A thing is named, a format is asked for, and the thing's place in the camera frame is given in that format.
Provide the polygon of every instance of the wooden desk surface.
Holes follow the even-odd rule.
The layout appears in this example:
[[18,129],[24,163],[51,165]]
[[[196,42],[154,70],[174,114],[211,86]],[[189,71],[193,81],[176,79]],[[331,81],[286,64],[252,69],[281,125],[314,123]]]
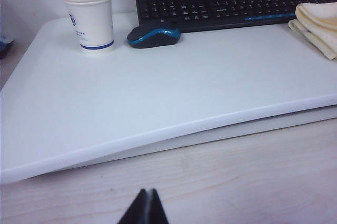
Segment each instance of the wooden desk surface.
[[1,223],[117,223],[155,187],[170,224],[337,223],[337,119],[2,186]]

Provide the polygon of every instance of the keyboard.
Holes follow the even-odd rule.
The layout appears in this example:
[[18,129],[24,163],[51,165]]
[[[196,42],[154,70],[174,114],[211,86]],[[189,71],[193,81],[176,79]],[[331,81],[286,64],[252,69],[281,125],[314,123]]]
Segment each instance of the keyboard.
[[299,3],[333,0],[136,0],[138,22],[168,18],[182,33],[286,23]]

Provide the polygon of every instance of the folded cloth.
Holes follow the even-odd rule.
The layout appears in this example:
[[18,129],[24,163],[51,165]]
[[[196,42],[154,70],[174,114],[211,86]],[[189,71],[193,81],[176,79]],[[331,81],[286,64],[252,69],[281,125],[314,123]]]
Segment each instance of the folded cloth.
[[297,19],[289,27],[303,35],[328,59],[337,57],[337,2],[302,3],[296,7]]

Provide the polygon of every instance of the paper cup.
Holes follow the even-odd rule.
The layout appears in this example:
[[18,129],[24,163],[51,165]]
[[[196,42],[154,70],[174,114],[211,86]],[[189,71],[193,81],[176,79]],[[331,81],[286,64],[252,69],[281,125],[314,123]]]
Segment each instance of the paper cup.
[[81,47],[91,53],[113,48],[111,0],[64,0]]

